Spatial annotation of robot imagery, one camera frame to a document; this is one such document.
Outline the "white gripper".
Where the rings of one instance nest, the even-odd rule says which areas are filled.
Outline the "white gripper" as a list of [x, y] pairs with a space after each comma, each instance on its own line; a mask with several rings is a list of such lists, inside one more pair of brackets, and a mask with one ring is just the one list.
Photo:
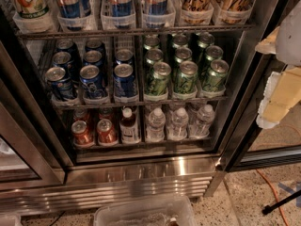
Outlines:
[[[264, 55], [276, 55], [288, 65], [301, 66], [301, 0], [265, 39], [255, 46]], [[261, 100], [256, 123], [261, 129], [278, 125], [301, 101], [301, 68], [289, 67], [284, 72], [272, 72]]]

